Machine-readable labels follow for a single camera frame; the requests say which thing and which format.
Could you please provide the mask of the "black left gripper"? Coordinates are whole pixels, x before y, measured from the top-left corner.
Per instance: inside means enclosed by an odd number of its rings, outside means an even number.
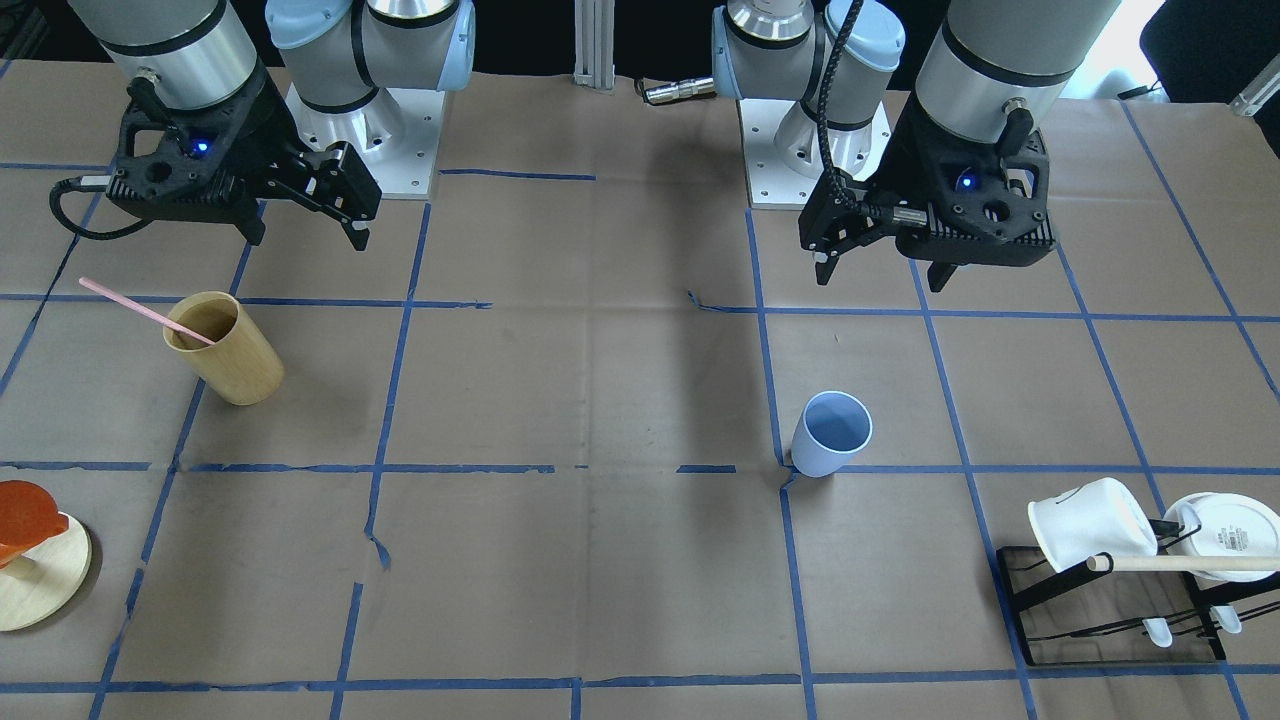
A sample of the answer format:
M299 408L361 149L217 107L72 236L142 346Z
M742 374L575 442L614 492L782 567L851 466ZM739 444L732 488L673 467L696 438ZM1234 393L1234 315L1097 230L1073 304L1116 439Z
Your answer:
M1030 266L1059 246L1047 208L1050 158L1034 117L1019 97L998 115L995 142L970 141L910 96L870 177L876 191L925 213L924 225L904 227L895 245L931 264L934 293L960 266ZM818 286L829 283L845 254L891 234L884 208L865 200L869 191L835 169L809 193L797 232L801 250L814 251Z

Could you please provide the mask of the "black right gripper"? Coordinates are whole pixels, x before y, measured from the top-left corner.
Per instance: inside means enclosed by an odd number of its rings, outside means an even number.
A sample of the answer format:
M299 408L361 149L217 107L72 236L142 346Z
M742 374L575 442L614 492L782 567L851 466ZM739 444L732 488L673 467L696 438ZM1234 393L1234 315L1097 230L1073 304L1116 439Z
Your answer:
M233 225L259 245L265 234L259 201L284 199L339 223L355 251L367 249L380 186L349 142L301 146L262 63L209 108L169 108L157 82L142 69L127 87L131 102L106 191L119 209L145 222Z

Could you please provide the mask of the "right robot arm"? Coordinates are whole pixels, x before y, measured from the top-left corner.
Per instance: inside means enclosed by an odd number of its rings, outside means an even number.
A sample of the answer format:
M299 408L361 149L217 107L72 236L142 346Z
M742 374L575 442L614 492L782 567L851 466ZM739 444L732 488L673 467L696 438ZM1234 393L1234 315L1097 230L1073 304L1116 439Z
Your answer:
M474 68L471 1L269 1L283 94L229 1L74 1L128 78L113 169L55 183L54 219L87 240L154 222L234 227L262 200L334 220L353 249L385 197L422 197L442 101Z

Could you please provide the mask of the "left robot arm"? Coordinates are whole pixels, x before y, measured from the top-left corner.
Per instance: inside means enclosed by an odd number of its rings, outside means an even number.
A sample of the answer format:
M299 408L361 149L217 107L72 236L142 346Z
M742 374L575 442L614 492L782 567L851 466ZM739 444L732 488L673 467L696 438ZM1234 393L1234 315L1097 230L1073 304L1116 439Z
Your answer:
M1041 133L1115 1L952 1L867 179L835 159L868 133L908 35L878 1L728 1L712 19L716 91L797 104L814 131L799 243L828 284L884 237L927 261L940 292L961 266L1030 266L1053 252Z

